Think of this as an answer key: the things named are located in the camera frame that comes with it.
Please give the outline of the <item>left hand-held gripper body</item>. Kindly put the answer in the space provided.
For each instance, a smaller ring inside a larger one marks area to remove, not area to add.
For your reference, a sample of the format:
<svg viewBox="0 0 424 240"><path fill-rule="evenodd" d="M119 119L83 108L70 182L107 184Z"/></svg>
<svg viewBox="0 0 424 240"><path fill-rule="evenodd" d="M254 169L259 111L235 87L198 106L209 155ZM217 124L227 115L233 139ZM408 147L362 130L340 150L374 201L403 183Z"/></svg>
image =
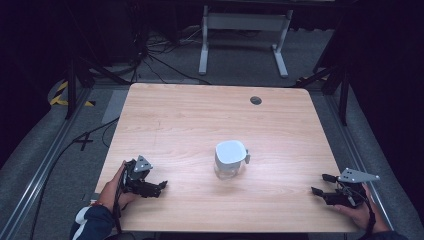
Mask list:
<svg viewBox="0 0 424 240"><path fill-rule="evenodd" d="M122 180L124 193L140 195L145 188L145 178L153 166L141 155L137 159L132 159L125 163L124 177Z"/></svg>

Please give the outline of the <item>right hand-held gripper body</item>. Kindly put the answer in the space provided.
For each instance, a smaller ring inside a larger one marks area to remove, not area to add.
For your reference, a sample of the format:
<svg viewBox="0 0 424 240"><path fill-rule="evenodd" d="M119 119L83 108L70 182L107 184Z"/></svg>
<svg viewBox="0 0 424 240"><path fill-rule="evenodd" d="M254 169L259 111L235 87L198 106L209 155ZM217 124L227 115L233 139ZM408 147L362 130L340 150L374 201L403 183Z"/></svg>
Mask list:
<svg viewBox="0 0 424 240"><path fill-rule="evenodd" d="M350 208L356 208L362 205L366 197L366 191L362 184L380 180L379 175L373 175L358 170L346 168L336 182L337 188L332 193L333 198L327 201L328 205L343 205Z"/></svg>

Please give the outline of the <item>person's right hand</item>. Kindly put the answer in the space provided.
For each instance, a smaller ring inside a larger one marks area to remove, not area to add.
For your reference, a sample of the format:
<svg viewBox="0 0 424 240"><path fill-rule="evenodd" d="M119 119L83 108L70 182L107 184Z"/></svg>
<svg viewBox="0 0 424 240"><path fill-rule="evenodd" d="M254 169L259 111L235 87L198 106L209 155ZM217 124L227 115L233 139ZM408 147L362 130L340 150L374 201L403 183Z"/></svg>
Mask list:
<svg viewBox="0 0 424 240"><path fill-rule="evenodd" d="M374 202L371 192L366 184L362 184L363 188L366 191L366 196L368 198L368 204L362 204L355 209L343 206L343 205L334 205L333 208L340 214L349 217L360 229L366 230L369 220L371 219L370 212L373 212L375 215L375 224L373 227L372 233L386 232L390 231L389 226L387 225L385 219L383 218L380 209Z"/></svg>

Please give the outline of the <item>person's left hand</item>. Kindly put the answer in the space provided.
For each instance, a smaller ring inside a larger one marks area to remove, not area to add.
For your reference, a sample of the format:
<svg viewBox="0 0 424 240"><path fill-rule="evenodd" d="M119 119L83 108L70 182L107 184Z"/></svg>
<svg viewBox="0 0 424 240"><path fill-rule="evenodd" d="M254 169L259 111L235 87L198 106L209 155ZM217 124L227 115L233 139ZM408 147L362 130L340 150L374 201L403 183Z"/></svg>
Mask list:
<svg viewBox="0 0 424 240"><path fill-rule="evenodd" d="M97 202L100 205L106 207L110 212L113 212L113 209L114 209L114 205L116 202L115 200L116 191L118 190L118 185L121 183L120 177L122 175L124 167L125 167L125 161L122 162L120 168L115 173L114 177L105 184L97 200ZM120 194L117 200L118 206L120 208L123 208L127 204L129 204L130 202L136 199L137 199L137 195L133 193Z"/></svg>

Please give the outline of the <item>white mug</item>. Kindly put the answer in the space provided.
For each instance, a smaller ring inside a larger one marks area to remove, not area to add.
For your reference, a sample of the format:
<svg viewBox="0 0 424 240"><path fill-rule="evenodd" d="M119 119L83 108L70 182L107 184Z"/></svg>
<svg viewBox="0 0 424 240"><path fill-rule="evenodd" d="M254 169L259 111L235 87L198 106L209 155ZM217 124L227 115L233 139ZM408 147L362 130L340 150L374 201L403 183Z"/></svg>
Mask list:
<svg viewBox="0 0 424 240"><path fill-rule="evenodd" d="M216 145L214 171L219 179L227 180L235 177L242 164L249 163L249 151L241 141L227 140Z"/></svg>

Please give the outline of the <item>black tripod stand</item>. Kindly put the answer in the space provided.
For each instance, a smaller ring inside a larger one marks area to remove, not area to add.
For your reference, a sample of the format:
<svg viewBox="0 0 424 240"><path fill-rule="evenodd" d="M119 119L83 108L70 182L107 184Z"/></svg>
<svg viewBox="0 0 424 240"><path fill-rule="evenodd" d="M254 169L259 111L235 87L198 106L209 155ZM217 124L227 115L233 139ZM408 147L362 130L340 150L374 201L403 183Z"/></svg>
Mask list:
<svg viewBox="0 0 424 240"><path fill-rule="evenodd" d="M344 14L337 23L333 35L315 65L314 74L306 78L301 77L293 85L293 88L304 88L326 77L327 80L322 85L321 92L324 95L333 95L337 89L340 89L338 118L343 126L347 125L346 111L349 91L349 74L347 70L349 60L349 54L347 53L348 24L348 14Z"/></svg>
<svg viewBox="0 0 424 240"><path fill-rule="evenodd" d="M77 10L72 9L72 4L83 5L82 10L86 10L88 0L58 0L61 9L65 13L61 21L63 42L68 54L67 82L68 82L68 108L66 120L69 120L80 105L77 97L77 82L82 88L92 88L95 84L90 69L98 71L101 75L111 79L118 85L129 85L129 82L122 79L115 73L107 70L97 59L96 51L90 43L84 30L78 22Z"/></svg>

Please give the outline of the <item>yellow and black floor tape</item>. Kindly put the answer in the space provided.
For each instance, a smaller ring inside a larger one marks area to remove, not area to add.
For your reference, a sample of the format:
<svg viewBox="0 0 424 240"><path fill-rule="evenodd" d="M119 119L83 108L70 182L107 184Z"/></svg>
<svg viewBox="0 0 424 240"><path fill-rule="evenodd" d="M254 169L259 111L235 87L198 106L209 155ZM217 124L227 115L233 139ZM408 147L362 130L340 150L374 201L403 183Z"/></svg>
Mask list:
<svg viewBox="0 0 424 240"><path fill-rule="evenodd" d="M61 99L62 94L68 87L68 81L64 80L57 88L53 98L50 100L50 105L63 105L68 106L68 101ZM96 106L96 101L86 101L84 106L94 107Z"/></svg>

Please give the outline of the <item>white metal stand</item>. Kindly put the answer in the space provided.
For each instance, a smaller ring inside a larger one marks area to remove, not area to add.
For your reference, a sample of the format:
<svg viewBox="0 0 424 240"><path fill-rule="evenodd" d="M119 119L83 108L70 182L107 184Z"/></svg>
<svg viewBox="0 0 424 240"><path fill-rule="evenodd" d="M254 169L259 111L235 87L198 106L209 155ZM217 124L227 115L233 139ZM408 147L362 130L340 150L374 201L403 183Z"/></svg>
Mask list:
<svg viewBox="0 0 424 240"><path fill-rule="evenodd" d="M279 33L279 40L271 46L274 59L282 78L288 77L282 48L292 20L293 11L288 10L282 15L265 14L242 14L242 13L214 13L209 11L209 7L203 7L201 23L202 47L198 73L205 75L208 65L208 31L209 30L248 30L248 31L273 31Z"/></svg>

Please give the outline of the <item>aluminium floor rail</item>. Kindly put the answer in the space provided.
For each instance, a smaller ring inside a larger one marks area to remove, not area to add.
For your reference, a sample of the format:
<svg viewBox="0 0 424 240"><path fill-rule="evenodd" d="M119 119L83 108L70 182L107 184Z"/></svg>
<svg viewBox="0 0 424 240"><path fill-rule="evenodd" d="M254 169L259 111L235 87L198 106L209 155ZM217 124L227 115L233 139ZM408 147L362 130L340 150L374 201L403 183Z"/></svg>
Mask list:
<svg viewBox="0 0 424 240"><path fill-rule="evenodd" d="M343 143L348 149L348 158L349 158L349 166L353 166L358 171L363 171L367 173L367 168L363 162L363 158L359 152L358 145L354 141L353 136L351 135L351 132L347 126L344 126L342 121L340 120L339 113L338 113L338 105L336 101L331 96L325 96L324 97L325 102L328 105L329 111L336 122L337 130L341 134L343 138ZM369 187L371 190L371 196L372 199L376 202L378 205L380 211L383 214L384 221L388 224L390 229L393 229L392 222L390 221L390 218L387 215L387 211L385 209L385 206L381 202L380 194L375 188L374 182L369 182Z"/></svg>
<svg viewBox="0 0 424 240"><path fill-rule="evenodd" d="M18 145L0 171L0 240L13 240L37 201L48 172L65 148L78 114L92 92L77 94L76 110L53 107Z"/></svg>

